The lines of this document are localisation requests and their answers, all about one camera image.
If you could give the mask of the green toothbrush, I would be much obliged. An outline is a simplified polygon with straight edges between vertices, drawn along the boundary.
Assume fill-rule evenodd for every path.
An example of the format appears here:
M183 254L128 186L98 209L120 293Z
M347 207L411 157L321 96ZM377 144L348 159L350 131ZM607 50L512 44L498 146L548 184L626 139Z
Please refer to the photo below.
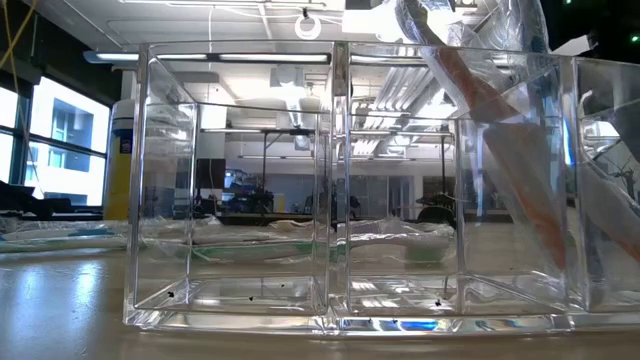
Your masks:
M0 241L0 254L126 247L127 241L122 239L35 239Z
M413 234L364 234L354 236L349 242L340 239L329 248L329 258L334 261L343 256L347 251L358 247L371 247L378 245L390 245L404 247L412 254L425 252L425 262L440 262L451 243L447 238L421 238ZM311 242L296 241L295 239L283 241L249 241L237 244L205 244L193 245L175 241L159 241L154 239L139 240L140 251L145 249L151 253L156 251L170 258L193 258L211 263L231 262L256 262L267 260L282 260L288 258L312 256L313 252L320 253L319 247Z

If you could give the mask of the black monitor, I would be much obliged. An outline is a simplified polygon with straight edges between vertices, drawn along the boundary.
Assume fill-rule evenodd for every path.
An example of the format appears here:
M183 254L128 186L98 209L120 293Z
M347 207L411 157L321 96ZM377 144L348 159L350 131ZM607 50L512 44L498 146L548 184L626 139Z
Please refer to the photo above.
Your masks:
M225 176L225 159L203 158L196 161L197 189L223 189Z

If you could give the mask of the blue-lit workstation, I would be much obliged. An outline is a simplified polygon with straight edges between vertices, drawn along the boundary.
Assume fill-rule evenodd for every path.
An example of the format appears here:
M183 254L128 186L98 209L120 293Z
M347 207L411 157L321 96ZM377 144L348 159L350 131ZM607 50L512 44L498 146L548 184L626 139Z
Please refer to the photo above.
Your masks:
M273 212L274 195L265 190L253 174L240 169L228 169L225 172L222 202L230 213L266 214Z

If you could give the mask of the small ceiling light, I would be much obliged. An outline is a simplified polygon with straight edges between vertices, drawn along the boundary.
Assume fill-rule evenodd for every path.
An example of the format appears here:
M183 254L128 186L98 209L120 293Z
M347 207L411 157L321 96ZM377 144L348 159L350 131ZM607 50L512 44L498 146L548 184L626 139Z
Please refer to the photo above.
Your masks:
M315 135L314 129L305 128L273 128L273 129L253 129L253 128L215 128L200 129L199 134L287 134L289 136L311 136Z

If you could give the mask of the long ceiling light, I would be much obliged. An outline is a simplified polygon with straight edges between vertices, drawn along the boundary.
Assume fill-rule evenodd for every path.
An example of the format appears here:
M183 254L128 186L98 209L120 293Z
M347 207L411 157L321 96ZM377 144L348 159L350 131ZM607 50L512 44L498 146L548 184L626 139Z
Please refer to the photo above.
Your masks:
M116 64L137 62L137 53L107 53L86 51L84 58L92 64ZM312 64L326 65L331 61L328 53L185 53L159 54L159 60L166 61L195 61L206 63L265 63L265 64Z

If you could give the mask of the large window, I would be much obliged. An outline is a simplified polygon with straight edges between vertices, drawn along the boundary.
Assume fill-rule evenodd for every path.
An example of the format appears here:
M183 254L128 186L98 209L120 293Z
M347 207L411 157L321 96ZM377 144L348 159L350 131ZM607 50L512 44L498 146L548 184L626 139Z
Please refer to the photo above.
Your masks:
M0 85L0 181L38 199L103 203L110 110L43 77L14 92Z

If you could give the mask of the clear acrylic organizer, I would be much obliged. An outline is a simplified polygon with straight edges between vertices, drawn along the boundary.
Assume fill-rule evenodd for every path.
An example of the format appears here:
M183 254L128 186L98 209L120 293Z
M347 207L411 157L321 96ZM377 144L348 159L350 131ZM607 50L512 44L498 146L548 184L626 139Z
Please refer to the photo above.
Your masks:
M328 53L326 65L159 60L159 54ZM483 50L502 92L546 132L549 184L565 226L560 270L500 188L477 126L421 46L347 41L211 41L139 53L131 170L127 324L152 329L420 336L640 328L640 64ZM199 134L305 128L315 135ZM228 212L196 188L196 161L225 159L274 195L274 214L308 214L312 256L211 263L138 248L193 245ZM427 208L449 223L409 223ZM506 213L512 223L468 222ZM351 220L398 218L352 234ZM404 247L329 248L364 234L447 238L440 262Z

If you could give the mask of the Lysol wipes canister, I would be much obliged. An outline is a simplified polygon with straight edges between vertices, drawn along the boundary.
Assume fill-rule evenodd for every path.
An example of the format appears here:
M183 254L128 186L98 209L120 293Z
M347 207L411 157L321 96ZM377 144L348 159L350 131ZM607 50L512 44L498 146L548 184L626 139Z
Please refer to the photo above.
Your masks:
M104 220L127 220L135 101L116 102L111 113L103 202Z

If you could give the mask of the black lab equipment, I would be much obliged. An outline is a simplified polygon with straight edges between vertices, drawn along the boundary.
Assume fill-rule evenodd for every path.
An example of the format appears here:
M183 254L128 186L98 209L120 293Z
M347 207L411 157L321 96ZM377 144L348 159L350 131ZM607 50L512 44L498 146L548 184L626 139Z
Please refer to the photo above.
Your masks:
M39 218L74 211L69 198L38 199L33 196L34 190L34 187L11 185L0 180L0 211L32 213Z

